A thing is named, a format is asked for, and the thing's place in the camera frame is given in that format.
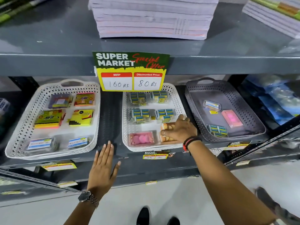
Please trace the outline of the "clear box of orange erasers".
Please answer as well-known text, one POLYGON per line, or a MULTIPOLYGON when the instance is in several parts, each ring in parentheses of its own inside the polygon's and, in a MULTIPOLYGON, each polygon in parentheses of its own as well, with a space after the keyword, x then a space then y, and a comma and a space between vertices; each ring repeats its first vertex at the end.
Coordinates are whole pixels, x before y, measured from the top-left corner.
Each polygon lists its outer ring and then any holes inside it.
MULTIPOLYGON (((175 122, 162 123, 160 125, 160 130, 173 130, 175 127, 175 122)), ((178 144, 179 142, 171 137, 163 136, 160 133, 160 141, 162 144, 178 144)))

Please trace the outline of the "green and yellow offer sign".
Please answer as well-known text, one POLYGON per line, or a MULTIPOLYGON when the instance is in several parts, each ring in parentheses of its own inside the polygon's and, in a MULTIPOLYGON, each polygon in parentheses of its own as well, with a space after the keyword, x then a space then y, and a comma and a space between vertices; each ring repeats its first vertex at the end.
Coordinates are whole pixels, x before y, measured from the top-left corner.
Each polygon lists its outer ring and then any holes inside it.
POLYGON ((92 52, 103 91, 161 90, 170 54, 148 52, 92 52))

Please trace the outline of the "purple sticky note pack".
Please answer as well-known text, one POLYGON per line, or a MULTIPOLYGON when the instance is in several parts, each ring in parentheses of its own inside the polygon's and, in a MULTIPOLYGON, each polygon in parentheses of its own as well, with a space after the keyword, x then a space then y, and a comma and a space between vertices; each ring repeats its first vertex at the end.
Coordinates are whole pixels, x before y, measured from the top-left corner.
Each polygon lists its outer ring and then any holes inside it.
POLYGON ((54 94, 50 97, 48 109, 64 109, 68 108, 72 103, 72 94, 54 94))

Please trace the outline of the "red and black wristband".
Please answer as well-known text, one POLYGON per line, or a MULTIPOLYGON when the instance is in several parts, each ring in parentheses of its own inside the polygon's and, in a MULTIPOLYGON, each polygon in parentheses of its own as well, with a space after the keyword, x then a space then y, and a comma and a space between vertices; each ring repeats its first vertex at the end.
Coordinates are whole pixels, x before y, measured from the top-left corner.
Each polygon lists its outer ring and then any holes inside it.
POLYGON ((184 151, 188 151, 188 146, 189 146, 189 144, 191 144, 191 143, 194 142, 194 141, 201 141, 201 142, 202 142, 202 139, 201 139, 201 137, 199 137, 199 136, 191 136, 191 137, 187 138, 187 139, 184 141, 184 143, 183 143, 183 150, 184 150, 184 151))

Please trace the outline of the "person's left hand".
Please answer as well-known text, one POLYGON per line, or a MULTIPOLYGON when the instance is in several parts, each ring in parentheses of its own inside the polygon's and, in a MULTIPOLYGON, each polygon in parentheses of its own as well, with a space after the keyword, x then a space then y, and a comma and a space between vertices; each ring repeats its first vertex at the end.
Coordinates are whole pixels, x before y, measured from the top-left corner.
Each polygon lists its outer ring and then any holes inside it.
POLYGON ((113 171, 114 146, 111 143, 111 163, 106 165, 106 147, 104 144, 100 152, 100 168, 94 170, 94 161, 89 172, 87 190, 100 201, 102 197, 111 189, 113 183, 110 183, 110 177, 113 171))

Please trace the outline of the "small clear eraser pack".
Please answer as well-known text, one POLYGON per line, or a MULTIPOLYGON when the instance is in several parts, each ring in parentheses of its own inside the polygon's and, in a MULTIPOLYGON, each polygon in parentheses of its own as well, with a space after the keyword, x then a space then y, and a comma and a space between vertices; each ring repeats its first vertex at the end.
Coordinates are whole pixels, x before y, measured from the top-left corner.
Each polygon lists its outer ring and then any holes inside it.
POLYGON ((206 108, 206 109, 209 109, 209 110, 216 111, 216 112, 222 110, 221 104, 219 104, 217 102, 212 102, 212 101, 209 101, 209 100, 205 100, 203 102, 203 107, 206 108))

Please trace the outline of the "green and yellow shelf label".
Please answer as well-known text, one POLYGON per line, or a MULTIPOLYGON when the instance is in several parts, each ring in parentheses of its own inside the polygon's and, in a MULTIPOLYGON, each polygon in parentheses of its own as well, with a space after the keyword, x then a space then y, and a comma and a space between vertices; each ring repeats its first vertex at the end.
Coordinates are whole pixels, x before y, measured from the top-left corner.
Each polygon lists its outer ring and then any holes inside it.
POLYGON ((232 150, 243 150, 248 145, 250 145, 251 141, 239 141, 239 142, 231 142, 227 145, 227 147, 224 149, 226 151, 232 151, 232 150))
POLYGON ((39 166, 48 172, 77 169, 77 166, 72 160, 49 162, 41 164, 39 166))
POLYGON ((145 151, 144 160, 163 160, 167 159, 170 151, 145 151))

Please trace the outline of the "grey metal shelf rack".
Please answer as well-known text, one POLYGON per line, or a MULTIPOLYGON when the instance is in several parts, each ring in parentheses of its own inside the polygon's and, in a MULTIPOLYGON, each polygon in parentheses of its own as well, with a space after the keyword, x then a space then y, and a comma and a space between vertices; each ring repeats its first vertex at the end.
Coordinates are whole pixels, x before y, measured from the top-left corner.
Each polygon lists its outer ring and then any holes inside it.
MULTIPOLYGON (((165 82, 174 85, 205 75, 232 75, 238 82, 242 74, 300 74, 300 40, 273 30, 242 13, 242 4, 219 3, 206 40, 170 38, 108 38, 100 39, 88 0, 50 0, 32 11, 20 13, 0 27, 0 74, 17 78, 33 77, 43 80, 99 80, 94 73, 92 51, 146 52, 170 54, 165 82)), ((101 92, 100 130, 96 149, 112 139, 122 165, 116 185, 159 181, 197 175, 199 172, 188 153, 176 153, 166 160, 144 160, 142 155, 129 151, 122 143, 121 92, 101 92)), ((61 178, 88 177, 89 165, 95 150, 65 156, 58 160, 79 162, 74 170, 38 173, 26 170, 38 166, 41 160, 28 161, 2 158, 0 171, 6 176, 51 185, 61 178)))

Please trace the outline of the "stack of white paper reams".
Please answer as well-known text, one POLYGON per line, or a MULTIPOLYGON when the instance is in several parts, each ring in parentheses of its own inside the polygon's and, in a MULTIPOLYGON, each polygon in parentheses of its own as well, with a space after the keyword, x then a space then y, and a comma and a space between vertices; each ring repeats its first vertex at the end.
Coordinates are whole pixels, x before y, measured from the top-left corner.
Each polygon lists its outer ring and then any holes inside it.
POLYGON ((100 38, 205 40, 219 0, 89 0, 100 38))

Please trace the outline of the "large white perforated basket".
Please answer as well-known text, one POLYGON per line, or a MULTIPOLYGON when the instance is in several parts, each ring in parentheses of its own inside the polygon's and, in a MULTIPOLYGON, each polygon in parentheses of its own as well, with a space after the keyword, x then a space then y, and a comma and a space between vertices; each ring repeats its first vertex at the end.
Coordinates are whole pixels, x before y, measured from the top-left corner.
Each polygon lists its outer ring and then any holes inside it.
POLYGON ((92 151, 97 144, 100 118, 100 85, 96 82, 84 82, 77 79, 62 80, 40 86, 25 108, 10 140, 5 148, 5 155, 10 159, 40 160, 71 156, 92 151), (93 106, 74 106, 77 93, 95 93, 93 106), (50 97, 54 94, 72 94, 73 100, 66 110, 66 115, 59 128, 34 129, 34 124, 40 112, 48 109, 50 97), (77 109, 94 109, 92 124, 85 127, 69 126, 69 119, 77 109), (82 148, 68 149, 71 139, 88 136, 90 142, 82 148), (57 148, 55 151, 26 152, 30 140, 55 137, 57 148))

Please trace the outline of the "silver metal wristwatch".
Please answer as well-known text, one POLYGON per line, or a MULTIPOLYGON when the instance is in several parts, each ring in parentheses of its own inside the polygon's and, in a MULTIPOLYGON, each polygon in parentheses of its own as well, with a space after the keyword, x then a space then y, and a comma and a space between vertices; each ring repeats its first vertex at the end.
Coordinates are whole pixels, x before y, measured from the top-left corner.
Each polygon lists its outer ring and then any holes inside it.
POLYGON ((88 202, 92 204, 95 208, 99 206, 99 200, 89 190, 81 193, 78 197, 78 200, 79 202, 88 202))

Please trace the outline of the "yellow and black sticky note pack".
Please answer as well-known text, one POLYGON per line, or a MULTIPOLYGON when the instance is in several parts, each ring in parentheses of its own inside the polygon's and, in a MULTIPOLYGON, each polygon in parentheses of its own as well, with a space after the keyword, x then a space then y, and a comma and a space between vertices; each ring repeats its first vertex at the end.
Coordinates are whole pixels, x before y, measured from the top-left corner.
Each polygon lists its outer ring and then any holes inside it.
POLYGON ((71 127, 85 127, 92 124, 94 109, 77 109, 69 119, 71 127))

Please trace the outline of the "orange sticky note pack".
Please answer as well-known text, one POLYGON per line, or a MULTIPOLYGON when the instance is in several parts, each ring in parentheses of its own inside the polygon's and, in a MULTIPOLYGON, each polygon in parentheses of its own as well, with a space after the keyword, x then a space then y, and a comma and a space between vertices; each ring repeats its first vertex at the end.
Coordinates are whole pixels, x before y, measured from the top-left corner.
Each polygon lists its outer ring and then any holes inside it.
POLYGON ((95 103, 95 93, 77 93, 74 106, 93 106, 95 103))

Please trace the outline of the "small white perforated basket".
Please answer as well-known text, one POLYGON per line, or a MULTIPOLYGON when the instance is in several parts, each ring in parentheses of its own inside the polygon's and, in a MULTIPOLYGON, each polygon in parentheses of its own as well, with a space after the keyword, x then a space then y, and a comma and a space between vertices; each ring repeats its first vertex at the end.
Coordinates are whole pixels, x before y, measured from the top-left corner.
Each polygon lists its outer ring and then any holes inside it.
POLYGON ((185 86, 174 86, 170 83, 163 83, 162 90, 167 91, 168 101, 166 103, 155 103, 151 100, 150 92, 146 94, 146 106, 133 106, 130 102, 130 93, 123 92, 122 97, 122 141, 123 144, 133 152, 154 151, 154 150, 169 150, 174 148, 181 148, 180 143, 163 143, 160 139, 160 131, 162 127, 161 120, 150 120, 143 124, 133 123, 130 117, 130 111, 133 109, 148 109, 150 117, 155 117, 156 110, 172 109, 174 111, 174 118, 171 122, 176 121, 180 114, 186 117, 187 101, 185 99, 185 86), (154 143, 145 146, 130 145, 130 134, 140 132, 152 132, 154 143))

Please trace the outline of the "large yellow sticky note pack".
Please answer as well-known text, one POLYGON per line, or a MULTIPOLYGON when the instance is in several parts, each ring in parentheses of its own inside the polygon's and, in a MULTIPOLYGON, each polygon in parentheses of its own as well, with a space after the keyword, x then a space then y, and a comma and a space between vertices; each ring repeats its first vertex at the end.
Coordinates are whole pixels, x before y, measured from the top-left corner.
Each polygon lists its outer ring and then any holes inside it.
POLYGON ((44 110, 37 116, 34 129, 59 128, 65 115, 65 109, 44 110))

